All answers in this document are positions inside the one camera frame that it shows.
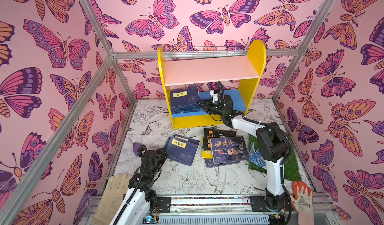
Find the black book yellow title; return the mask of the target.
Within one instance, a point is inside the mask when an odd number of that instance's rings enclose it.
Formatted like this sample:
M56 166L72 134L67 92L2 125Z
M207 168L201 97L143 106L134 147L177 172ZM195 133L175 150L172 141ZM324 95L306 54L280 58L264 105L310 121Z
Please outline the black book yellow title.
M202 149L203 150L211 149L211 138L225 138L225 137L235 137L235 136L236 136L235 131L225 131L225 130L205 128Z

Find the yellow book under black book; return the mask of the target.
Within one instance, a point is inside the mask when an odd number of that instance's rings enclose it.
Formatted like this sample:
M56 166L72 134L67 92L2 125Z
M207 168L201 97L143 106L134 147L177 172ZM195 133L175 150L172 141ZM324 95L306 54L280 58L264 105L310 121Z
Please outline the yellow book under black book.
M203 142L202 143L202 158L212 159L213 154L212 154L211 145L210 145L208 139L203 138L202 142Z

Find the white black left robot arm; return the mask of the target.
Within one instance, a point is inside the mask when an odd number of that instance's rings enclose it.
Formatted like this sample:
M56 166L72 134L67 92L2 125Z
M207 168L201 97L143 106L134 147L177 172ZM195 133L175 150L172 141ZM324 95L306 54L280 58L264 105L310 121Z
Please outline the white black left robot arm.
M162 166L168 158L166 149L148 150L140 145L137 151L141 166L129 181L128 190L111 225L139 225L149 212L155 210L157 193L154 183L160 177Z

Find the blue book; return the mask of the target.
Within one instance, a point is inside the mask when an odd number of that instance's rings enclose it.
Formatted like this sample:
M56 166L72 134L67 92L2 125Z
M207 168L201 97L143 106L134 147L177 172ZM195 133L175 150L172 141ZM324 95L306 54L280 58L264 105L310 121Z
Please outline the blue book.
M184 113L193 113L199 112L200 106L197 104L183 107L171 107L172 114L184 114Z
M199 148L200 141L189 137L174 135L169 137L165 149L168 158L191 167Z
M200 99L199 89L197 87L189 87L186 89L171 90L171 108L184 109L196 107Z

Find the beige work glove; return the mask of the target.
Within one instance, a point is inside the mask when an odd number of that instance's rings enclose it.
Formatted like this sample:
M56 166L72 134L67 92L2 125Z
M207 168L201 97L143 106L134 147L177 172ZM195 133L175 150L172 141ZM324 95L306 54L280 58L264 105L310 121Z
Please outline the beige work glove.
M132 175L127 173L109 177L91 225L110 224L123 202L124 195L129 189L129 181L131 178Z

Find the green artificial grass mat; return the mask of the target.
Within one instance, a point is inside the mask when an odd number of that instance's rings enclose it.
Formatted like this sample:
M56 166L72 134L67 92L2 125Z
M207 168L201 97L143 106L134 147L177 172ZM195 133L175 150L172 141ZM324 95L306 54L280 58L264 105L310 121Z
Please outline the green artificial grass mat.
M249 135L249 144L248 144L249 151L250 151L251 143L255 144L256 150L259 149L257 138L252 135ZM249 165L249 169L251 170L258 171L265 174L267 173L267 168L266 169L259 168L258 166L250 162L250 159L249 159L248 165ZM302 177L299 171L299 164L297 161L296 153L294 151L291 157L284 163L284 178L285 180L292 181L292 182L302 180Z

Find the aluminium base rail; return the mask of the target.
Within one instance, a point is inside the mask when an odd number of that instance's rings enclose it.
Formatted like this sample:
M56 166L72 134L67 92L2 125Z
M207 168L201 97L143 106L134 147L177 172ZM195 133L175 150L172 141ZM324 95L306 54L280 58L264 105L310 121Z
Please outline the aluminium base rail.
M81 225L91 225L101 196L91 198ZM159 195L162 208L146 214L139 225L283 225L288 209L267 209L263 195L171 196ZM328 195L314 195L315 225L342 225Z

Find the purple portrait cover book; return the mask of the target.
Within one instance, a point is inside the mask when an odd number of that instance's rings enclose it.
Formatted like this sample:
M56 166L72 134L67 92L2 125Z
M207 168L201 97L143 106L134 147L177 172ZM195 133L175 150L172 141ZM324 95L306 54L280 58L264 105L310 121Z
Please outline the purple portrait cover book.
M214 164L235 163L249 159L243 136L212 138L211 149Z

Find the yellow bookshelf pink blue shelves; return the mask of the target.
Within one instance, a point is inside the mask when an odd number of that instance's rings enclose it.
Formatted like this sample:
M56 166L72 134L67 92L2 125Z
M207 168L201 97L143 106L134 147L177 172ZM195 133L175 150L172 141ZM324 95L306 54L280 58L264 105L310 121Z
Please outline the yellow bookshelf pink blue shelves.
M241 105L240 113L232 119L233 129L253 134L264 127L262 122L256 122L246 117L257 87L267 63L265 44L254 41L245 56L217 57L196 60L181 60L166 62L162 48L157 49L158 64L167 105L171 105L171 87L183 84L198 84L207 82L222 82L239 80L238 89L232 96L233 105ZM173 128L201 127L223 124L220 117L204 112L201 115L188 113L175 117L169 113Z

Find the purple egg-shaped sponge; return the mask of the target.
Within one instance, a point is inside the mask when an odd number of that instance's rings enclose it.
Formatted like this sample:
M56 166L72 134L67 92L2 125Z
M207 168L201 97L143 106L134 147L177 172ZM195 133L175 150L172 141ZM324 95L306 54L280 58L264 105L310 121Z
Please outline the purple egg-shaped sponge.
M133 143L133 152L137 157L142 157L148 151L147 147L141 143Z

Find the orange white work glove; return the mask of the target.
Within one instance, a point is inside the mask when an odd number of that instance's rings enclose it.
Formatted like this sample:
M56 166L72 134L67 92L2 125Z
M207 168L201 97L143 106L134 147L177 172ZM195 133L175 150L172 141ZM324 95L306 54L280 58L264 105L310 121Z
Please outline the orange white work glove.
M298 214L299 225L314 225L313 190L302 181L293 181L291 202Z

